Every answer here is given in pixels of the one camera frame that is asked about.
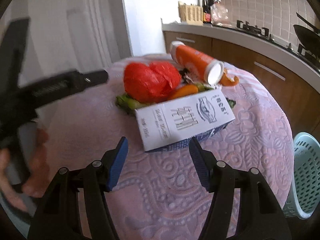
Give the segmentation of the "person's left hand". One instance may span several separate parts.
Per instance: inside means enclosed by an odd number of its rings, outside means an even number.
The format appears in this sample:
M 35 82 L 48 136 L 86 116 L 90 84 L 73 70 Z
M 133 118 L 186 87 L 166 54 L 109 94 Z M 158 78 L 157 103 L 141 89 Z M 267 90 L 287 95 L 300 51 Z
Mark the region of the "person's left hand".
M 47 149 L 44 145 L 48 141 L 48 138 L 48 134 L 44 129 L 37 130 L 36 149 L 29 163 L 31 176 L 22 186 L 23 193 L 30 197 L 41 198 L 50 183 L 49 166 L 46 163 Z M 6 168 L 9 162 L 9 150 L 6 148 L 1 149 L 1 193 L 3 193 L 4 197 L 13 207 L 27 212 L 27 207 L 22 198 L 12 188 L 7 179 Z

